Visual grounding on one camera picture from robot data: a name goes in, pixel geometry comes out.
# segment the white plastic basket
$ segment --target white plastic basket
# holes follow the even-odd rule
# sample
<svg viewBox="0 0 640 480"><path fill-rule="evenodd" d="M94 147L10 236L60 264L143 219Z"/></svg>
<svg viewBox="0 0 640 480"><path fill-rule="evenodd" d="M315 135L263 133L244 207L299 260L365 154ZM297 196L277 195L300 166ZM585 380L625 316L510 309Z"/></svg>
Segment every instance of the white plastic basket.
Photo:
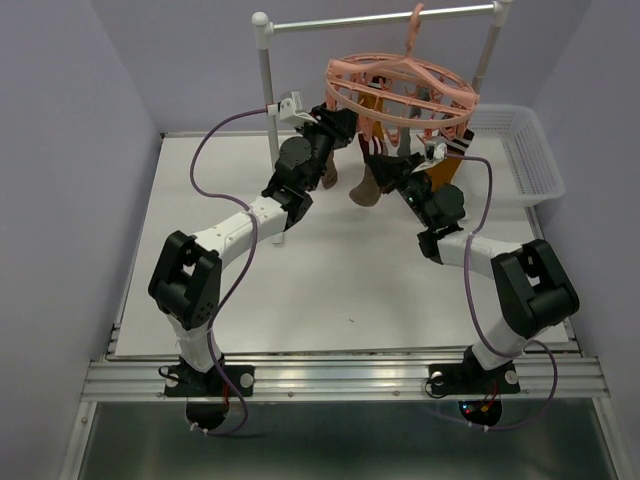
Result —
<svg viewBox="0 0 640 480"><path fill-rule="evenodd" d="M513 105L478 105L470 128L476 138L467 153L486 156L498 177L500 168L506 170L508 165L515 180L515 191L512 185L501 188L506 182L496 180L493 205L531 207L564 194L564 182L533 110ZM486 197L486 190L472 189L471 193Z"/></svg>

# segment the white table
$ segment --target white table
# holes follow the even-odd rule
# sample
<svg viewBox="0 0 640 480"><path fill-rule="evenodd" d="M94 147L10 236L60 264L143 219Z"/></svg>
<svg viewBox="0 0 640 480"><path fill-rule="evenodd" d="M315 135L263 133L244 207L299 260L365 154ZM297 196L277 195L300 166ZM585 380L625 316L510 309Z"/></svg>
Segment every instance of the white table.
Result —
<svg viewBox="0 0 640 480"><path fill-rule="evenodd" d="M147 294L162 245L175 230L190 234L238 210L230 202L207 199L191 189L188 168L199 141L164 141L122 318L118 356L179 352L169 323ZM215 137L201 155L196 177L205 189L250 202L270 177L268 152L263 135ZM468 153L491 158L498 193L515 190L497 138L476 136ZM258 247L248 276L216 320L221 349L227 353L380 351L474 343L477 337L462 270L421 255L416 234L423 228L399 195L384 196L369 209L351 202L348 191L359 183L363 171L357 142L337 152L336 164L338 184L312 193L313 207L287 232L285 244L265 241ZM486 172L479 165L463 164L454 183L465 192L484 191ZM482 203L468 195L465 228L475 227ZM492 210L482 234L515 242L534 238L520 208ZM223 292L244 258L225 270ZM473 274L472 287L481 324L489 329L500 314L493 282ZM568 340L563 325L540 338L550 343Z"/></svg>

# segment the gray floor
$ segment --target gray floor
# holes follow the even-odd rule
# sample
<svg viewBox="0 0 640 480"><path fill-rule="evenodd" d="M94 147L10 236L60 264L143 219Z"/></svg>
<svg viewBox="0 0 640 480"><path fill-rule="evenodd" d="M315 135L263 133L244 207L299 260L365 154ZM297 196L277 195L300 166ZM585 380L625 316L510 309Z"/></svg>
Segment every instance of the gray floor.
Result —
<svg viewBox="0 0 640 480"><path fill-rule="evenodd" d="M502 424L540 405L508 401ZM453 402L251 405L241 435L189 432L184 406L101 405L81 478L610 479L590 400L557 400L536 424L482 433L430 414Z"/></svg>

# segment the gray wall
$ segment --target gray wall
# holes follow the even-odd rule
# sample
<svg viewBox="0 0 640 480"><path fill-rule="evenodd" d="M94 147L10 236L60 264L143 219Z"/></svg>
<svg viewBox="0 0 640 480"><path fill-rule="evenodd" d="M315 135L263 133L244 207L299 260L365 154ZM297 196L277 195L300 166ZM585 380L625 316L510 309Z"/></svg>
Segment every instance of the gray wall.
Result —
<svg viewBox="0 0 640 480"><path fill-rule="evenodd" d="M410 11L417 0L92 0L122 61L162 131L208 130L262 104L251 14L278 23ZM429 0L429 8L488 3ZM530 105L590 0L517 0L484 85L485 103ZM415 55L471 78L490 19L425 23ZM301 90L323 100L327 61L366 51L402 52L406 24L283 34L273 39L276 96ZM258 117L233 129L263 129Z"/></svg>
<svg viewBox="0 0 640 480"><path fill-rule="evenodd" d="M573 325L602 361L640 472L638 18L636 0L595 0L535 110L567 187L539 208L544 232L580 294Z"/></svg>
<svg viewBox="0 0 640 480"><path fill-rule="evenodd" d="M3 2L0 65L0 476L57 478L159 138L88 0Z"/></svg>

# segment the brown sock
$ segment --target brown sock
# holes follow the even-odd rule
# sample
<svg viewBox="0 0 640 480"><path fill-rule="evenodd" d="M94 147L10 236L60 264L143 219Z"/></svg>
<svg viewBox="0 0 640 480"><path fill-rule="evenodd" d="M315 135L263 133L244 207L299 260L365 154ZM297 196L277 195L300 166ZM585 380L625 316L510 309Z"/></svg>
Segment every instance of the brown sock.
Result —
<svg viewBox="0 0 640 480"><path fill-rule="evenodd" d="M338 181L338 170L336 170L336 164L333 161L333 152L329 154L327 158L327 171L322 177L322 186L329 190Z"/></svg>
<svg viewBox="0 0 640 480"><path fill-rule="evenodd" d="M380 200L380 189L368 166L364 167L362 181L351 189L349 197L361 207L373 207Z"/></svg>

